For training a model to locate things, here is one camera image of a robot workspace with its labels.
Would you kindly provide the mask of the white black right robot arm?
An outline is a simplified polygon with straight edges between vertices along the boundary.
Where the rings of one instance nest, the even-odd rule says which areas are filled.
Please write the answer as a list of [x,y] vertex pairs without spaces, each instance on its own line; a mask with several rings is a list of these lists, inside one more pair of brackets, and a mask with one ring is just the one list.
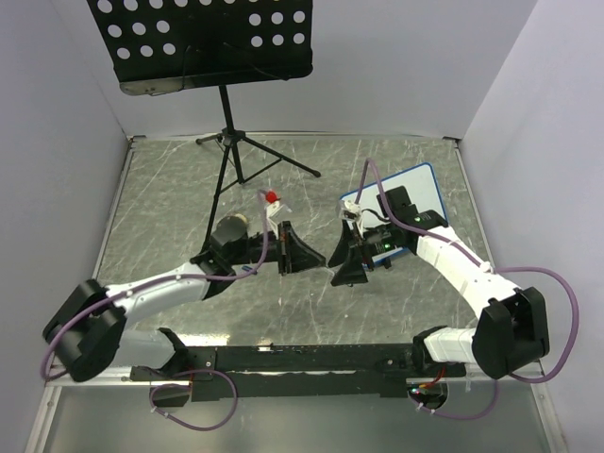
[[339,202],[340,240],[329,259],[334,287],[367,282],[374,258],[403,248],[432,266],[459,293],[478,318],[474,328],[434,327],[413,339],[413,368],[432,376],[445,363],[474,363],[493,379],[511,375],[550,351],[543,295],[520,288],[497,274],[435,210],[420,211],[405,187],[377,197],[383,219],[364,226],[363,209]]

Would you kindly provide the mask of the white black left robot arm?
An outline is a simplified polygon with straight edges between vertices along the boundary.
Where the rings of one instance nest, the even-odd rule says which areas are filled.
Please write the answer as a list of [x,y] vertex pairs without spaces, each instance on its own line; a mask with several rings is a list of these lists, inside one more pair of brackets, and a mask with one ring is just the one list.
[[78,284],[42,331],[47,355],[56,357],[73,381],[88,381],[115,362],[131,325],[221,294],[266,262],[288,275],[323,267],[326,259],[288,221],[250,235],[244,216],[227,216],[201,252],[173,270],[125,284],[103,286],[93,278]]

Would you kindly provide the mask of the blue framed whiteboard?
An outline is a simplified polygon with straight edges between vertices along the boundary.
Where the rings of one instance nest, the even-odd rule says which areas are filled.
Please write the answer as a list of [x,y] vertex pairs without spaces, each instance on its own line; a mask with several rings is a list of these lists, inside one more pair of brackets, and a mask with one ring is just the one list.
[[[411,202],[420,212],[434,210],[448,220],[445,203],[430,163],[423,162],[396,174],[384,177],[382,185],[386,192],[403,186],[407,190]],[[369,227],[385,224],[385,221],[380,221],[376,215],[368,212],[368,210],[373,210],[381,218],[386,217],[379,206],[378,186],[376,182],[366,184],[363,187],[359,204],[363,210],[362,221],[365,230],[368,230]]]

